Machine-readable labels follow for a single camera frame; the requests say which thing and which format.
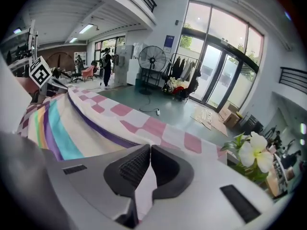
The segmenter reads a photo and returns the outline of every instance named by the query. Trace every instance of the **rainbow striped fabric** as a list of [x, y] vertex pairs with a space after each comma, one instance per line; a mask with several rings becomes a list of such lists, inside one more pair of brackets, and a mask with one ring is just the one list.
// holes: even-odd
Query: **rainbow striped fabric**
[[96, 113], [72, 91], [50, 101], [30, 116], [28, 138], [40, 148], [53, 151], [58, 161], [152, 144], [129, 132], [115, 117]]

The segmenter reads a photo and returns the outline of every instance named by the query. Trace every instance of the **fluorescent light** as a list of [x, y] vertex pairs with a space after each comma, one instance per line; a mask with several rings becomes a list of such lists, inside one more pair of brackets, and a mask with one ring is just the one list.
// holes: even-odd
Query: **fluorescent light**
[[13, 32], [14, 32], [14, 34], [20, 33], [20, 32], [21, 32], [21, 29], [18, 27], [18, 28], [15, 29]]
[[83, 34], [85, 33], [88, 29], [90, 29], [93, 25], [92, 24], [88, 24], [86, 27], [84, 27], [79, 33]]
[[301, 133], [302, 133], [303, 135], [306, 134], [306, 124], [301, 123]]
[[73, 43], [73, 42], [76, 41], [76, 40], [77, 40], [77, 38], [74, 37], [74, 38], [70, 41], [70, 43]]
[[289, 20], [291, 20], [290, 15], [289, 15], [286, 11], [284, 12], [284, 14], [285, 14], [285, 16], [286, 16]]

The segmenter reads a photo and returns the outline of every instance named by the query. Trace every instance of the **blue sign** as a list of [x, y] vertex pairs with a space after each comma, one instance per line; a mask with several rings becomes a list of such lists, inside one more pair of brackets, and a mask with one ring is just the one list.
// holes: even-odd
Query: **blue sign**
[[167, 35], [166, 38], [165, 38], [165, 42], [164, 42], [164, 47], [163, 47], [163, 50], [166, 52], [166, 53], [170, 53], [171, 52], [171, 49], [172, 49], [172, 46], [173, 46], [173, 42], [174, 42], [174, 36], [169, 36]]

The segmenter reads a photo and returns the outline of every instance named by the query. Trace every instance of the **pink checkered fabric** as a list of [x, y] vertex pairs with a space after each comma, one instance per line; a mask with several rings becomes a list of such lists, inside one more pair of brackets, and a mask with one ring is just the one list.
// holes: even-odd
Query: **pink checkered fabric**
[[[200, 139], [199, 137], [163, 123], [147, 114], [134, 110], [97, 93], [72, 85], [69, 85], [68, 87], [82, 101], [89, 103], [96, 112], [102, 115], [116, 117], [127, 130], [142, 137], [149, 138], [157, 145], [192, 151], [198, 154], [201, 153], [210, 159], [218, 158], [219, 150], [216, 145], [206, 140]], [[45, 100], [42, 105], [30, 105], [28, 107], [18, 128], [18, 133], [21, 136], [27, 136], [27, 125], [30, 115], [48, 102], [50, 102], [50, 99]]]

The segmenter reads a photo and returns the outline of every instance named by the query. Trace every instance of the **green floor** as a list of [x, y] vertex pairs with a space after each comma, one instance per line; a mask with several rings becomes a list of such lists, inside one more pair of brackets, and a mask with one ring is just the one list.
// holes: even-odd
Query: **green floor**
[[225, 136], [214, 127], [212, 127], [211, 130], [207, 129], [204, 125], [190, 117], [195, 107], [199, 105], [198, 103], [191, 100], [188, 100], [187, 103], [185, 103], [185, 101], [180, 102], [172, 96], [164, 95], [159, 90], [153, 90], [150, 97], [140, 94], [139, 89], [135, 86], [103, 91], [99, 94], [136, 110], [141, 108], [142, 110], [149, 111], [159, 108], [161, 113], [160, 116], [157, 116], [156, 111], [147, 114], [218, 146], [222, 146], [226, 141], [231, 140], [233, 136], [237, 135], [229, 129], [227, 129], [229, 137]]

